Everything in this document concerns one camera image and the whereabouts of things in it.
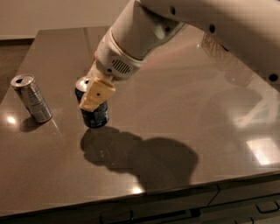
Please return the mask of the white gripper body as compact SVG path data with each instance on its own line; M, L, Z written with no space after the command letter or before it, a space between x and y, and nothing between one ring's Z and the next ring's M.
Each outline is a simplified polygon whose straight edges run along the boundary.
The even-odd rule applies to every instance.
M95 51L96 59L89 74L105 81L126 81L144 64L126 54L115 42L112 29L109 28Z

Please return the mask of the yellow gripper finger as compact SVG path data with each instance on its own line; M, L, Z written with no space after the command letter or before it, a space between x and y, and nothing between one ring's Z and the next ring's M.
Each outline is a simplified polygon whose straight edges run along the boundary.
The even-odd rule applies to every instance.
M80 108L88 112L93 112L116 91L111 83L95 77L87 85L86 93L80 100Z

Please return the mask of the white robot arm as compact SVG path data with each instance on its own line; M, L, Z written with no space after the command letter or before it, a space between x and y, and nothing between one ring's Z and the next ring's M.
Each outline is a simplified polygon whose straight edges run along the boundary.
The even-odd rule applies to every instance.
M219 62L230 55L273 88L280 78L280 0L129 0L95 51L80 108L92 112L175 36L203 35Z

